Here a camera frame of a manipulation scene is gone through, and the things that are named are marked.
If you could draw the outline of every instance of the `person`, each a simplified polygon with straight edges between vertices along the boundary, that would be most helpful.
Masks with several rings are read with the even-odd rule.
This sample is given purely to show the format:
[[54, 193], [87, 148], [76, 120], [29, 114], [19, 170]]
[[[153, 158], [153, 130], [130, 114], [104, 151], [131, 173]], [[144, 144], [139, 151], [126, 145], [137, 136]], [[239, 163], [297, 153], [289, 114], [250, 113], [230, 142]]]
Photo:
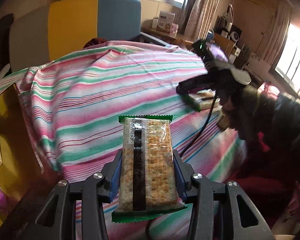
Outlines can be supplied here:
[[246, 140], [248, 152], [228, 180], [239, 183], [272, 227], [291, 201], [296, 183], [300, 188], [300, 100], [288, 94], [268, 97], [250, 85], [239, 100], [226, 91], [219, 97], [230, 128]]

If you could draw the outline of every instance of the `power cord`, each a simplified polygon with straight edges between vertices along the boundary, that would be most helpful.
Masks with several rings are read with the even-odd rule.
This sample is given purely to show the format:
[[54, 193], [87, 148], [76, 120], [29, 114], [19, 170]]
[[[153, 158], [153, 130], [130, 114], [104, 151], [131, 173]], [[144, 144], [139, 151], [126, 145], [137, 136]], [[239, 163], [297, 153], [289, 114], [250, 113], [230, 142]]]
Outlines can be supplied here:
[[[180, 154], [180, 157], [182, 157], [183, 154], [191, 147], [191, 145], [193, 145], [193, 143], [199, 138], [199, 136], [202, 134], [202, 132], [204, 131], [204, 129], [207, 127], [207, 125], [209, 123], [209, 120], [210, 120], [210, 117], [212, 115], [214, 104], [215, 104], [215, 102], [217, 100], [217, 96], [218, 95], [217, 95], [217, 91], [216, 91], [216, 94], [215, 94], [215, 96], [213, 98], [212, 105], [210, 107], [210, 111], [209, 111], [209, 114], [208, 114], [206, 122], [204, 123], [203, 127], [201, 128], [201, 130], [197, 133], [197, 135], [193, 138], [193, 140], [183, 149], [183, 151]], [[152, 223], [154, 222], [154, 220], [155, 220], [155, 218], [149, 220], [148, 223], [147, 223], [147, 225], [146, 225], [145, 234], [146, 234], [147, 240], [153, 240], [152, 237], [151, 237], [151, 235], [150, 235], [150, 226], [152, 225]]]

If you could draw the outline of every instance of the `bed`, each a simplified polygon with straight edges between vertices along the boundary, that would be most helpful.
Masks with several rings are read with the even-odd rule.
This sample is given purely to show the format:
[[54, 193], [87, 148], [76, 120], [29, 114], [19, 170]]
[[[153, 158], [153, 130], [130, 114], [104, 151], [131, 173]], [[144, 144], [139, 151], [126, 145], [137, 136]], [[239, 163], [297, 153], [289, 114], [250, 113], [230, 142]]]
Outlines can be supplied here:
[[[172, 144], [181, 151], [203, 126], [208, 110], [193, 111], [175, 88], [203, 73], [201, 59], [177, 46], [109, 41], [15, 72], [0, 81], [0, 94], [16, 83], [33, 148], [71, 183], [101, 171], [122, 148], [120, 114], [172, 114]], [[234, 163], [244, 159], [245, 144], [234, 130], [217, 128], [218, 113], [218, 109], [213, 112], [182, 159], [194, 171], [223, 181]], [[117, 205], [117, 199], [104, 204], [109, 239], [145, 239], [146, 221], [111, 223]], [[155, 239], [184, 239], [190, 216], [191, 206], [162, 216], [150, 233]], [[80, 202], [76, 235], [82, 239]]]

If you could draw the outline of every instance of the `blue gripper pad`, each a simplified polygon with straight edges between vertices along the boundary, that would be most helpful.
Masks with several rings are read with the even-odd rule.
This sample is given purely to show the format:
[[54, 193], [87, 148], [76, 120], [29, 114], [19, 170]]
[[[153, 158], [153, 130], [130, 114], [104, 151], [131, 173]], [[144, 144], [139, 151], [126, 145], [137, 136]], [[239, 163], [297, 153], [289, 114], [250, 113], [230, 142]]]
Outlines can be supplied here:
[[185, 202], [187, 199], [185, 181], [183, 179], [180, 167], [175, 158], [173, 158], [173, 164], [174, 164], [174, 177], [176, 179], [176, 188], [177, 188], [178, 196], [179, 198], [182, 199], [183, 202]]
[[120, 175], [121, 175], [121, 164], [122, 164], [122, 155], [120, 156], [119, 163], [114, 170], [114, 174], [110, 181], [110, 195], [109, 199], [112, 202], [113, 199], [117, 196], [119, 185], [120, 185]]

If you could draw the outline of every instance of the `packaged snack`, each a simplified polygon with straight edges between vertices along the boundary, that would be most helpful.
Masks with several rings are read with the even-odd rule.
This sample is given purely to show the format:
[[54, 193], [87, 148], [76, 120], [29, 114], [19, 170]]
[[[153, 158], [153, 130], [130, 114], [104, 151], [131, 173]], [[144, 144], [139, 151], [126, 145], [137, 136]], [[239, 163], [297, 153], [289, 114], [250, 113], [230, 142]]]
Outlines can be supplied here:
[[112, 221], [142, 221], [185, 208], [177, 201], [170, 121], [130, 117], [122, 121], [119, 207]]

